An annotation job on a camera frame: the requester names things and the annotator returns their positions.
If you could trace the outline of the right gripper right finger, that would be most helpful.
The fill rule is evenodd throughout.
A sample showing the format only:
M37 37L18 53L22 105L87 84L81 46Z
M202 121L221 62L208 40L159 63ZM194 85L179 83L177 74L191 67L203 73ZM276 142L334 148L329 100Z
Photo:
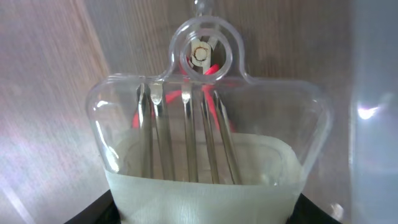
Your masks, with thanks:
M311 200L300 194L295 204L292 215L286 224L341 224L322 209L317 207Z

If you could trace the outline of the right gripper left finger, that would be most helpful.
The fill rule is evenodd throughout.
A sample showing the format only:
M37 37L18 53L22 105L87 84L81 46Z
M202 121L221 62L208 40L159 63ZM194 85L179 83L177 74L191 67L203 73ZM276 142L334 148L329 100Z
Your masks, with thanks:
M120 224L121 219L114 203L111 191L106 191L102 196L75 215L65 224Z

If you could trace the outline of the red handled cutting pliers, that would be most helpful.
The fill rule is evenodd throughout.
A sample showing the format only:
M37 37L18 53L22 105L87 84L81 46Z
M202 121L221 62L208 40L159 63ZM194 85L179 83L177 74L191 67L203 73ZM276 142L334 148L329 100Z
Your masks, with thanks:
M213 52L218 45L218 40L213 37L209 37L207 42L201 41L200 39L194 39L191 42L191 51L190 51L190 56L186 57L186 61L189 64L190 68L194 71L197 72L202 72L203 76L205 77L210 77L211 75L214 75L216 72L218 72L221 68L221 66L218 63L213 63L212 61L212 55ZM204 104L207 106L205 110L205 116L208 115L208 113L211 115L213 120L215 121L216 129L220 130L220 125L218 124L218 118L216 114L216 106L215 103L212 100L210 91L213 90L214 87L212 86L202 86L201 87L201 93L202 97L204 97ZM180 99L182 100L182 104L185 106L189 106L189 99L184 98L188 96L188 94L183 93L183 90L171 90L165 94L165 105L168 106L169 104L173 103L173 101ZM192 125L195 124L193 120L193 106L187 108L189 109L187 111L188 113L188 118L191 120L188 120L189 122L193 122ZM134 113L134 116L131 121L131 126L132 128L138 129L141 127L141 117L140 117L140 112L139 108L137 106L137 110ZM232 124L231 120L227 118L229 127L232 131L235 131L234 125Z

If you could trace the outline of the clear plastic storage container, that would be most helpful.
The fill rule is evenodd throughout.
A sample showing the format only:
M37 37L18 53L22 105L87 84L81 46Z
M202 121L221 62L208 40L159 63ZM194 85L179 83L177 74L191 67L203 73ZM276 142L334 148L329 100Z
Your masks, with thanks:
M1 222L65 223L108 183L85 113L113 73L157 75L193 1L1 2ZM254 77L305 80L334 121L304 194L343 223L397 222L397 2L215 1Z

